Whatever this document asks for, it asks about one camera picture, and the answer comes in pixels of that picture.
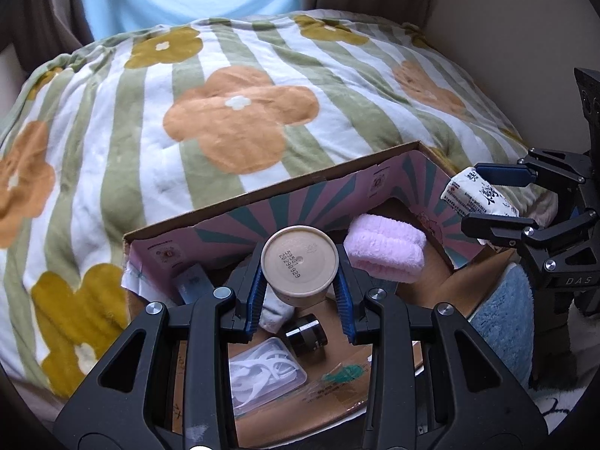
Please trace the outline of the clear case red card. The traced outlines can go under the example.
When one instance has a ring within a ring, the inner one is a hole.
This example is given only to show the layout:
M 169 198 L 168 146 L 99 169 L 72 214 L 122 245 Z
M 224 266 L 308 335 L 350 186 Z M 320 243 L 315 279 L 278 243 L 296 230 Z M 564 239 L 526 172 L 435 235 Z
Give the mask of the clear case red card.
M 235 417 L 292 393 L 308 379 L 306 371 L 277 337 L 230 358 L 229 373 Z

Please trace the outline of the pink fluffy towel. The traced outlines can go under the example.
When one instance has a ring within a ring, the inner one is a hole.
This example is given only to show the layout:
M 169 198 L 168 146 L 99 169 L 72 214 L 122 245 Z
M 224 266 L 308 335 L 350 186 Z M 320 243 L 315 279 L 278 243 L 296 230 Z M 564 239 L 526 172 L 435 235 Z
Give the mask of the pink fluffy towel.
M 344 248 L 352 266 L 373 278 L 412 284 L 425 266 L 424 232 L 407 222 L 362 214 L 349 225 Z

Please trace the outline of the tan cylindrical jar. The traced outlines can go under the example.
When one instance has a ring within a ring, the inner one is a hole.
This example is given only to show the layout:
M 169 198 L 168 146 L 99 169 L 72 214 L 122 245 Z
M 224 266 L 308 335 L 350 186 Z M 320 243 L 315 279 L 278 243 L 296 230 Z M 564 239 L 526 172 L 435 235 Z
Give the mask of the tan cylindrical jar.
M 267 284 L 284 303 L 298 309 L 326 298 L 339 265 L 333 240 L 308 225 L 280 229 L 267 239 L 260 253 Z

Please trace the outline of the open cardboard box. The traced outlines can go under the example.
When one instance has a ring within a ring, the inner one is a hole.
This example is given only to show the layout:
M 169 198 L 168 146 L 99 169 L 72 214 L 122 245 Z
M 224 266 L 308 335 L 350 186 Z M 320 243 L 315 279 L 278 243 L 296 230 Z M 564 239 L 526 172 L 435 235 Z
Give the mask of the open cardboard box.
M 335 248 L 355 218 L 403 223 L 382 235 L 403 277 L 394 288 L 411 304 L 449 302 L 471 315 L 509 265 L 509 255 L 461 233 L 459 216 L 441 199 L 451 175 L 431 149 L 411 142 L 131 232 L 122 277 L 130 312 L 147 301 L 180 304 L 180 285 L 200 279 L 193 265 L 222 284 L 255 258 L 267 274 L 267 299 L 316 315 L 328 343 L 300 358 L 302 386 L 238 414 L 239 443 L 269 447 L 327 431 L 363 410 L 369 384 L 370 348 L 348 343 L 329 283 L 341 261 Z

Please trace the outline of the cream padded headboard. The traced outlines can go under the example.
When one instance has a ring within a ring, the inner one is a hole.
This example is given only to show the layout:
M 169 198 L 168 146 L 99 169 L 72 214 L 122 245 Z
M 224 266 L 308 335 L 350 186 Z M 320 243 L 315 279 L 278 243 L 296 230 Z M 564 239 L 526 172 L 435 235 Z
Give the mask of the cream padded headboard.
M 0 117 L 4 118 L 27 78 L 27 73 L 20 65 L 15 47 L 9 44 L 0 54 Z

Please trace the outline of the small dark blue box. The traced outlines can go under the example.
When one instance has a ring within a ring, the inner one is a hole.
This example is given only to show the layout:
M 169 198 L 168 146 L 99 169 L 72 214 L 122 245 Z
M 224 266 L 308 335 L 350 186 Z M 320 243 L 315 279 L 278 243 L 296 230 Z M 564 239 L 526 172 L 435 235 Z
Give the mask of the small dark blue box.
M 193 304 L 213 291 L 213 284 L 199 263 L 189 266 L 176 275 L 173 278 L 173 285 L 184 304 Z

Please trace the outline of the white floral tissue pack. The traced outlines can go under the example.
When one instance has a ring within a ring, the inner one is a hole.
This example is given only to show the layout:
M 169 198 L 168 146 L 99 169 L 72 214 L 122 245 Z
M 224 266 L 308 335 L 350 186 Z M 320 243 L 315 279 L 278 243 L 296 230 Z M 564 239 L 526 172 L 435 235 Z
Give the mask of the white floral tissue pack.
M 461 218 L 470 213 L 513 218 L 520 215 L 503 193 L 485 181 L 472 166 L 450 178 L 440 199 L 450 205 Z

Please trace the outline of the floral striped fleece blanket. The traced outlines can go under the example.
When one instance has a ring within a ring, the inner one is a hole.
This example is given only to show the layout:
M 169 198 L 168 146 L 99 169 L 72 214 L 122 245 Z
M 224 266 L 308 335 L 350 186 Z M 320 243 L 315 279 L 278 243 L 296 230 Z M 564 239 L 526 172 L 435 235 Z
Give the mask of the floral striped fleece blanket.
M 452 171 L 519 132 L 417 27 L 334 10 L 210 18 L 37 68 L 1 125 L 1 364 L 69 397 L 127 326 L 131 231 L 405 142 Z

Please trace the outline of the blue fuzzy slipper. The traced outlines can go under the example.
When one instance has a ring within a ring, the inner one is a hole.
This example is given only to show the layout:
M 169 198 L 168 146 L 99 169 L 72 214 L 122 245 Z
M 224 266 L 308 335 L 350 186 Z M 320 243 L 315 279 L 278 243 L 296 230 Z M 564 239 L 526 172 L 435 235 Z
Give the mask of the blue fuzzy slipper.
M 532 371 L 534 301 L 524 269 L 510 263 L 471 324 L 525 388 Z

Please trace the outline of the white patterned socks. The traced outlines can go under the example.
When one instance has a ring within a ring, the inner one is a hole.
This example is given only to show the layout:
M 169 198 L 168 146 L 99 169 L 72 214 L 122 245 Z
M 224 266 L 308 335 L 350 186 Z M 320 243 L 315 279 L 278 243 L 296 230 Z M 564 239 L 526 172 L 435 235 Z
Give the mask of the white patterned socks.
M 259 327 L 268 333 L 276 334 L 293 318 L 294 313 L 295 308 L 284 303 L 268 285 L 263 299 Z

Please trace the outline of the small black cube box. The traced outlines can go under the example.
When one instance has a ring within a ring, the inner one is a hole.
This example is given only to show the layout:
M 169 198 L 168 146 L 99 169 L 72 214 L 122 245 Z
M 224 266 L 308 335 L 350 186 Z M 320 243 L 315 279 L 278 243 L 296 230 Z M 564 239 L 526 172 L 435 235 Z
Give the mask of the small black cube box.
M 329 342 L 320 320 L 312 313 L 289 320 L 282 330 L 287 345 L 297 357 L 311 354 Z

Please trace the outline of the left brown curtain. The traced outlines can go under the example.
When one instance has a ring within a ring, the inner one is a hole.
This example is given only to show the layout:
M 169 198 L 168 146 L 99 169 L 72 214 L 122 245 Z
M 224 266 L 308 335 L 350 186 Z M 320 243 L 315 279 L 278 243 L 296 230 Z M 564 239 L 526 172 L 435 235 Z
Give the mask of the left brown curtain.
M 13 45 L 26 72 L 92 41 L 83 0 L 1 0 L 1 47 Z

